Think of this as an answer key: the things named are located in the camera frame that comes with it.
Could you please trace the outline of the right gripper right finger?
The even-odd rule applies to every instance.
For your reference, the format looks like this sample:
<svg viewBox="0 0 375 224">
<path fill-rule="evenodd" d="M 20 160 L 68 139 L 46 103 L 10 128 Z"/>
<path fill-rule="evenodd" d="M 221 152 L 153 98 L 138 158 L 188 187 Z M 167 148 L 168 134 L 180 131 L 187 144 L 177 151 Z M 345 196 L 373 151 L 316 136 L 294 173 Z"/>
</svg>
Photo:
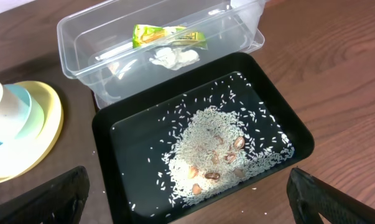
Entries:
<svg viewBox="0 0 375 224">
<path fill-rule="evenodd" d="M 287 196 L 296 223 L 375 223 L 375 209 L 299 168 L 290 171 Z"/>
</svg>

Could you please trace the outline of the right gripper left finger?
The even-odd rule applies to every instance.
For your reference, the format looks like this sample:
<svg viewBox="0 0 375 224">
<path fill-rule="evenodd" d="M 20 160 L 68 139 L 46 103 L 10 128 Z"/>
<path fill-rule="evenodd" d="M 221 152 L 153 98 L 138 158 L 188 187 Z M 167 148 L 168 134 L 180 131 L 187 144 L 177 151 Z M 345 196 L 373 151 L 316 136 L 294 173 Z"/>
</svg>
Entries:
<svg viewBox="0 0 375 224">
<path fill-rule="evenodd" d="M 0 223 L 79 223 L 90 189 L 77 166 L 0 205 Z"/>
</svg>

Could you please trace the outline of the yellow plate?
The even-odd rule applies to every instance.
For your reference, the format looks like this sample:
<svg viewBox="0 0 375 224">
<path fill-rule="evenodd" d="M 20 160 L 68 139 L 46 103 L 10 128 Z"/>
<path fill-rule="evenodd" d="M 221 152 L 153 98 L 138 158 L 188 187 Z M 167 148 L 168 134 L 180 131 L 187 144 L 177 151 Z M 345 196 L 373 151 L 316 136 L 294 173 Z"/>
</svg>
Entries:
<svg viewBox="0 0 375 224">
<path fill-rule="evenodd" d="M 63 108 L 57 92 L 38 81 L 18 82 L 44 112 L 40 133 L 33 139 L 0 144 L 0 183 L 16 178 L 41 162 L 54 147 L 63 126 Z"/>
</svg>

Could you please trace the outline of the light blue small plate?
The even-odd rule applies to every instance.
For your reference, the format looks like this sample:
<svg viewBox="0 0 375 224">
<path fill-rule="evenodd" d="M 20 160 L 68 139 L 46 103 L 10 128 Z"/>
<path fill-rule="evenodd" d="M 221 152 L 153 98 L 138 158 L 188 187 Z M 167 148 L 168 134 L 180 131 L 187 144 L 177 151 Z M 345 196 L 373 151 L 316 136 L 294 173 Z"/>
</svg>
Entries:
<svg viewBox="0 0 375 224">
<path fill-rule="evenodd" d="M 31 140 L 44 124 L 44 111 L 26 88 L 0 83 L 0 146 Z"/>
</svg>

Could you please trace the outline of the pile of rice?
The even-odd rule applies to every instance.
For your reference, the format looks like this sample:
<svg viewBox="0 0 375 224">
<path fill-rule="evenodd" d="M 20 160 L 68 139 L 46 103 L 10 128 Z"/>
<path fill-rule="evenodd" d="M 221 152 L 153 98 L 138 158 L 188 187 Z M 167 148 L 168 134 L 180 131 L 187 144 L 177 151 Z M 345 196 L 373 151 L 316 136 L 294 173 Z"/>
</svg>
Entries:
<svg viewBox="0 0 375 224">
<path fill-rule="evenodd" d="M 295 154 L 292 138 L 239 72 L 122 122 L 139 166 L 123 172 L 131 212 L 172 216 L 253 178 Z"/>
</svg>

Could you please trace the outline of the white tissue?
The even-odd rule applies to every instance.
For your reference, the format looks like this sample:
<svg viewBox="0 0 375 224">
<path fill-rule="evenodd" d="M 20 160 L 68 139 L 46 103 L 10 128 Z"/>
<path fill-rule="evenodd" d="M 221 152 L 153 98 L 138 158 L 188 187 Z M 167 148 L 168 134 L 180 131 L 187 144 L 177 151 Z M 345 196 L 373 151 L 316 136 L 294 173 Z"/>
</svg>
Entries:
<svg viewBox="0 0 375 224">
<path fill-rule="evenodd" d="M 184 51 L 183 47 L 162 47 L 155 51 L 154 57 L 149 61 L 154 65 L 160 65 L 169 70 L 179 70 L 192 65 L 200 60 L 195 50 Z"/>
</svg>

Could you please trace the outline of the green orange snack wrapper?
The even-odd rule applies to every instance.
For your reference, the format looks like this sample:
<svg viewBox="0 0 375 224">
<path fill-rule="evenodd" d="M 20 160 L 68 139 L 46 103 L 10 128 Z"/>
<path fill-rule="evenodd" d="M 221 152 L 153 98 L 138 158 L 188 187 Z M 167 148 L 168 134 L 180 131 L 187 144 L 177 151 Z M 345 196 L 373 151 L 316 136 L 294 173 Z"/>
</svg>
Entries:
<svg viewBox="0 0 375 224">
<path fill-rule="evenodd" d="M 136 24 L 132 33 L 132 47 L 145 47 L 151 42 L 164 38 L 161 45 L 189 46 L 208 49 L 204 33 L 194 31 L 184 33 L 184 26 L 157 27 Z"/>
</svg>

